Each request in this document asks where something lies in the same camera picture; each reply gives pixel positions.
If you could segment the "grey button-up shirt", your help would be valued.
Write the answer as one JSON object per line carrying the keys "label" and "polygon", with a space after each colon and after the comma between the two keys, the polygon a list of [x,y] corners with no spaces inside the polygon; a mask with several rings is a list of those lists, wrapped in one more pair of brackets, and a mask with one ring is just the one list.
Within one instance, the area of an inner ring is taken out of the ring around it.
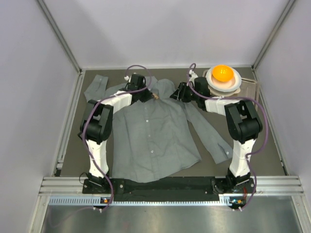
{"label": "grey button-up shirt", "polygon": [[113,116],[113,178],[148,183],[199,162],[189,123],[215,163],[232,157],[229,144],[191,103],[171,98],[172,81],[147,77],[146,83],[157,98],[137,101]]}

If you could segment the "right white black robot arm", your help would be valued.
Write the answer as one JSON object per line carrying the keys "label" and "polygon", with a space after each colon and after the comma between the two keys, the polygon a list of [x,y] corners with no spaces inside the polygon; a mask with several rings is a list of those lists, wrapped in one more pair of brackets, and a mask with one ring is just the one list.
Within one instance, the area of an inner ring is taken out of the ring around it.
{"label": "right white black robot arm", "polygon": [[263,129],[253,102],[213,94],[204,77],[194,78],[189,83],[181,82],[170,98],[182,102],[195,101],[200,109],[226,117],[227,128],[234,142],[233,157],[224,181],[215,178],[212,186],[218,194],[243,190],[250,182],[252,148]]}

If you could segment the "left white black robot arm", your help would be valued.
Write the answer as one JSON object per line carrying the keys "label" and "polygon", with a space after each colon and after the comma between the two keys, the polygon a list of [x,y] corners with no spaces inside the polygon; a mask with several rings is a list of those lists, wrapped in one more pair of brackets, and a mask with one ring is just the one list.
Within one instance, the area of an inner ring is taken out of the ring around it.
{"label": "left white black robot arm", "polygon": [[113,128],[113,115],[137,101],[146,102],[154,96],[148,89],[151,82],[140,74],[125,77],[125,87],[103,100],[89,100],[80,125],[79,136],[90,158],[90,169],[83,183],[84,194],[113,193],[106,158],[106,143]]}

